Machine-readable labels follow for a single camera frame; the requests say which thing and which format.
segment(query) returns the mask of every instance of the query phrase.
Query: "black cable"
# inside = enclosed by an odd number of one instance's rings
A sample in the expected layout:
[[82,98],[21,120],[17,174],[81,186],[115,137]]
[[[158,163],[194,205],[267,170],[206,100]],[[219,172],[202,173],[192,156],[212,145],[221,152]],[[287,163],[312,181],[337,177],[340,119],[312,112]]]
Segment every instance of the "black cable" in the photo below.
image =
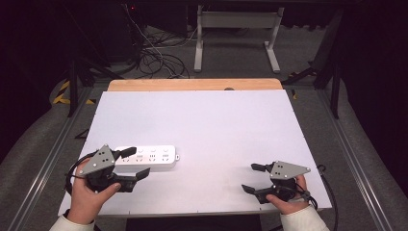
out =
[[327,187],[327,189],[330,191],[330,195],[332,197],[332,201],[333,201],[333,207],[334,207],[334,213],[335,213],[335,220],[334,220],[334,228],[333,231],[337,230],[338,224],[339,224],[339,210],[337,207],[337,202],[336,202],[336,198],[334,196],[333,190],[329,185],[329,182],[327,181],[326,177],[324,176],[323,172],[326,171],[326,166],[324,165],[318,165],[318,170],[320,173],[320,177],[323,180],[324,185]]

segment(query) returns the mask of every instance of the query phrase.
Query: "finger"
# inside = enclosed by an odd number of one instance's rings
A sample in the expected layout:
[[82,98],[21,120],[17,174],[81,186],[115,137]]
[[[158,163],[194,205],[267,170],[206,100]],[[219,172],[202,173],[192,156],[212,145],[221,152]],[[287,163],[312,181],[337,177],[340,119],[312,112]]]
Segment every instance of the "finger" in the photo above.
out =
[[75,175],[78,177],[75,177],[74,179],[74,185],[77,186],[81,186],[84,187],[87,185],[87,180],[81,176],[79,176],[79,172],[80,170],[82,170],[82,168],[84,168],[84,166],[88,163],[88,161],[90,160],[90,158],[86,158],[83,162],[81,162],[81,164],[79,164],[75,170]]
[[307,186],[306,186],[306,179],[304,175],[298,175],[295,177],[296,178],[296,184],[301,187],[301,189],[298,189],[299,191],[307,191]]
[[107,201],[109,198],[111,198],[119,189],[120,189],[120,184],[119,183],[111,184],[110,187],[108,187],[104,191],[100,192],[98,194],[98,197],[101,200],[103,200],[103,202],[105,203],[105,201]]
[[267,200],[272,203],[276,208],[278,208],[280,211],[282,211],[285,206],[288,205],[288,202],[285,202],[281,199],[279,199],[276,195],[268,194],[267,195]]

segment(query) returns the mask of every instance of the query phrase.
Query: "wire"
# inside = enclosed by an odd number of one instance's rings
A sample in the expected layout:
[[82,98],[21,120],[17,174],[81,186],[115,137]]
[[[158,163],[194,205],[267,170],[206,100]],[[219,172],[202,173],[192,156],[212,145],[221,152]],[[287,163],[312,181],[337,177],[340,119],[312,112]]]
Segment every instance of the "wire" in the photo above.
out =
[[[185,39],[185,38],[180,39],[181,41],[178,42],[178,43],[184,42],[184,43],[182,43],[182,44],[176,43],[176,44],[171,44],[171,45],[168,45],[168,46],[156,46],[156,49],[172,48],[172,47],[182,47],[182,46],[186,45],[187,43],[189,43],[191,40],[194,40],[192,37],[195,35],[195,32],[196,32],[196,31],[197,31],[197,28],[195,28],[195,30],[192,31],[192,34],[191,34],[191,36],[190,36],[189,38],[187,38],[187,39]],[[168,42],[172,42],[172,41],[174,41],[174,40],[177,40],[177,39],[164,40],[164,41],[162,41],[162,42],[160,42],[160,43],[168,43]]]
[[339,224],[339,210],[337,207],[337,201],[336,198],[334,196],[333,190],[330,187],[329,182],[327,181],[326,177],[324,176],[323,172],[326,171],[326,166],[324,165],[318,165],[318,170],[320,173],[320,177],[323,180],[324,185],[326,185],[327,189],[330,191],[330,195],[332,197],[332,201],[333,201],[333,207],[334,207],[334,213],[335,213],[335,219],[334,219],[334,228],[333,231],[337,230],[338,224]]
[[[131,25],[138,29],[139,33],[144,37],[148,45],[150,45],[149,47],[143,47],[142,50],[140,51],[140,64],[137,69],[143,75],[137,76],[135,77],[135,79],[140,79],[140,78],[145,78],[145,77],[153,78],[154,74],[158,73],[163,68],[168,71],[169,76],[167,78],[169,79],[174,79],[174,78],[189,78],[190,79],[190,74],[188,70],[186,69],[186,66],[179,58],[172,56],[172,55],[168,55],[168,54],[162,54],[158,50],[158,47],[156,47],[157,44],[166,42],[167,40],[173,39],[176,37],[170,34],[167,35],[166,33],[162,33],[158,38],[154,37],[154,35],[156,34],[148,34],[146,36],[140,29],[139,25],[132,19],[131,15],[129,14],[129,10],[127,6],[122,5],[122,8],[126,12],[126,15],[128,19],[130,20]],[[177,71],[176,66],[181,67],[180,72]],[[185,72],[187,72],[188,77],[185,77],[183,75]]]

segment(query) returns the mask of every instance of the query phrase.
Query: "power strip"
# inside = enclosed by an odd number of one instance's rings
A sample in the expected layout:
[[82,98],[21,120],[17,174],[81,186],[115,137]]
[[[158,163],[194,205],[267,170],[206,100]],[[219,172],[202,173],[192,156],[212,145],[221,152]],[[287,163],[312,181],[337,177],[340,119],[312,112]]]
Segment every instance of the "power strip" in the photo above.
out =
[[[130,146],[120,146],[115,150],[123,150]],[[167,170],[180,160],[176,148],[172,145],[136,146],[136,153],[130,157],[117,159],[115,169],[120,172],[136,172],[150,167],[151,171]]]

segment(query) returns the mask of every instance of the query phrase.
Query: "floor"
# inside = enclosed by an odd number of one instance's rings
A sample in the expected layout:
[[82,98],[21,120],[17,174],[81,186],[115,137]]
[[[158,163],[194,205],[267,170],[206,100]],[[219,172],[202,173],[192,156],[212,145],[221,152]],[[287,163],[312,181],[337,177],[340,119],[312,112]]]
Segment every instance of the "floor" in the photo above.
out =
[[[204,37],[202,71],[193,72],[194,40],[183,46],[161,48],[183,61],[190,78],[277,78],[285,80],[292,72],[308,67],[319,47],[324,30],[281,27],[275,54],[281,73],[274,74],[268,64],[263,42],[269,30],[238,32],[210,31]],[[182,77],[189,77],[186,72]],[[125,78],[136,78],[131,71]],[[167,78],[162,69],[152,78]],[[340,119],[327,110],[330,85],[313,88],[314,77],[285,86],[300,127],[318,165],[333,189],[338,205],[338,230],[408,230],[408,200],[384,167],[370,140],[347,102],[344,85],[339,102]],[[93,88],[80,88],[80,101],[96,99],[107,89],[109,79],[97,79]],[[53,101],[62,83],[50,95]],[[97,104],[81,104],[67,118],[69,105],[53,104],[52,109],[34,123],[15,144],[0,166],[0,230],[47,230],[57,219],[64,196],[64,174],[76,162],[83,139],[77,135],[89,129]],[[319,212],[333,230],[335,212]],[[277,214],[261,214],[263,230],[279,225]],[[102,230],[125,230],[125,218],[99,218]]]

